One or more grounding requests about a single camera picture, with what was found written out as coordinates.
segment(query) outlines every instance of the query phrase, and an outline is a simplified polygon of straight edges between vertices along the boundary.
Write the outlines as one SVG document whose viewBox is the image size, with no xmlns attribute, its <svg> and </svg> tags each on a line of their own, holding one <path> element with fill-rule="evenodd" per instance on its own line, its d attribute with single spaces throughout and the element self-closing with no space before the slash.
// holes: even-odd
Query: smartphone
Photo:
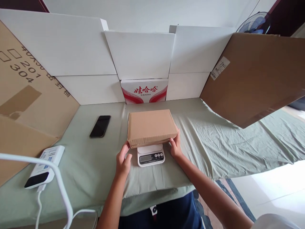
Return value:
<svg viewBox="0 0 305 229">
<path fill-rule="evenodd" d="M 93 130 L 90 134 L 91 138 L 94 137 L 104 137 L 106 129 L 108 127 L 109 121 L 111 116 L 110 115 L 101 115 L 98 120 L 96 121 Z"/>
</svg>

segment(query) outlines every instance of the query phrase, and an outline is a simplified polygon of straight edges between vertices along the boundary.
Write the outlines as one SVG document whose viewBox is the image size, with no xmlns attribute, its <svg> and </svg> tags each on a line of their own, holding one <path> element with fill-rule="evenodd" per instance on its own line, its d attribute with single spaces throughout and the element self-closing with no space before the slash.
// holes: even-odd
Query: dark blue pants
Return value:
<svg viewBox="0 0 305 229">
<path fill-rule="evenodd" d="M 119 229 L 204 228 L 192 192 L 182 198 L 157 205 L 157 211 L 156 221 L 150 209 L 120 217 Z"/>
</svg>

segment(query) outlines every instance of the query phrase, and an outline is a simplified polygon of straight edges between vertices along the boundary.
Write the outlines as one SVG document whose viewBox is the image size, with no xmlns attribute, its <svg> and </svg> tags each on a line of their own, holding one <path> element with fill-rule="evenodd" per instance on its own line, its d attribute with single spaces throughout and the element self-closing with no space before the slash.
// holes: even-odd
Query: green bedsheet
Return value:
<svg viewBox="0 0 305 229">
<path fill-rule="evenodd" d="M 181 130 L 183 153 L 213 180 L 260 173 L 305 159 L 305 123 L 279 110 L 241 129 L 212 112 L 200 98 L 158 103 L 80 106 L 63 138 L 66 147 L 59 169 L 74 211 L 99 210 L 115 173 L 116 154 L 127 139 L 129 112 L 170 109 Z M 99 115 L 111 115 L 103 138 L 89 138 Z M 194 189 L 164 144 L 163 164 L 140 168 L 136 149 L 125 185 L 121 215 L 179 198 Z M 0 188 L 0 228 L 34 224 L 37 189 L 23 188 L 29 165 Z M 66 217 L 56 181 L 41 194 L 40 222 Z"/>
</svg>

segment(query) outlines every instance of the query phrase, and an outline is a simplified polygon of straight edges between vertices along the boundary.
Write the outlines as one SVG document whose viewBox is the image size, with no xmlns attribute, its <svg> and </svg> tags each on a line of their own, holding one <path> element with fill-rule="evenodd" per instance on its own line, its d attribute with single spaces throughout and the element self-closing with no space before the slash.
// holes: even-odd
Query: white foam board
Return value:
<svg viewBox="0 0 305 229">
<path fill-rule="evenodd" d="M 175 34 L 105 31 L 120 80 L 168 78 Z"/>
<path fill-rule="evenodd" d="M 4 9 L 0 20 L 52 76 L 116 75 L 105 20 Z"/>
<path fill-rule="evenodd" d="M 198 98 L 210 73 L 175 73 L 168 76 L 166 101 Z"/>
<path fill-rule="evenodd" d="M 213 70 L 234 28 L 170 26 L 175 44 L 169 73 L 199 73 Z"/>
<path fill-rule="evenodd" d="M 125 102 L 117 75 L 57 76 L 80 105 Z"/>
</svg>

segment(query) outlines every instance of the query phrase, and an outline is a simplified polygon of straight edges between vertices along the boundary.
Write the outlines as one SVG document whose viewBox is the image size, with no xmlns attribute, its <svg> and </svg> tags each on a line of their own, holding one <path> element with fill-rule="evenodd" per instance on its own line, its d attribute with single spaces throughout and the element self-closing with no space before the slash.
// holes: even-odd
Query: digital display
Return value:
<svg viewBox="0 0 305 229">
<path fill-rule="evenodd" d="M 150 161 L 152 157 L 150 155 L 140 157 L 140 162 Z"/>
</svg>

